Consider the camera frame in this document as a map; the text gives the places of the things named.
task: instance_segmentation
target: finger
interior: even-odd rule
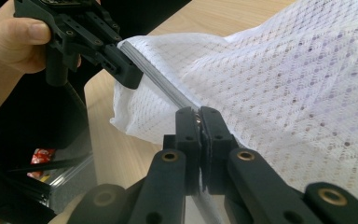
[[[48,26],[38,20],[13,18],[0,23],[0,42],[13,48],[16,45],[43,45],[50,40]]]

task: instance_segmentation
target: black plastic linkage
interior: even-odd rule
[[[44,21],[51,31],[46,50],[46,79],[52,86],[67,82],[79,57],[100,64],[119,83],[137,89],[142,71],[118,48],[119,27],[95,0],[15,0],[15,16]]]
[[[358,200],[338,186],[324,182],[310,184],[304,202],[324,223],[358,224]]]
[[[186,156],[165,149],[156,154],[129,224],[182,224],[185,212]]]
[[[176,112],[174,148],[186,155],[186,194],[194,195],[200,185],[200,128],[191,107]]]
[[[127,201],[126,190],[120,186],[103,184],[90,190],[77,205],[68,224],[123,223]]]
[[[255,223],[322,223],[257,152],[232,150],[228,172]]]
[[[227,160],[237,142],[229,132],[219,111],[203,106],[201,120],[201,171],[203,188],[210,194],[224,194],[228,182]]]

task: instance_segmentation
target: white fabric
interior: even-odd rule
[[[358,1],[297,1],[231,36],[136,36],[120,47],[146,71],[137,91],[115,86],[121,131],[154,143],[174,133],[175,89],[219,110],[290,186],[325,181],[358,198]],[[171,84],[162,91],[149,77]]]

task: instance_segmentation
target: table surface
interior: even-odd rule
[[[151,35],[205,33],[226,36],[255,27],[294,0],[193,0]],[[85,87],[89,128],[99,184],[127,188],[147,174],[156,146],[118,131],[109,120],[114,79],[104,70]]]

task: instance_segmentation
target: hand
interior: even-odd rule
[[[8,0],[0,8],[0,66],[19,75],[39,72],[45,68],[44,44],[50,40],[50,30],[42,21],[13,14],[14,1]]]

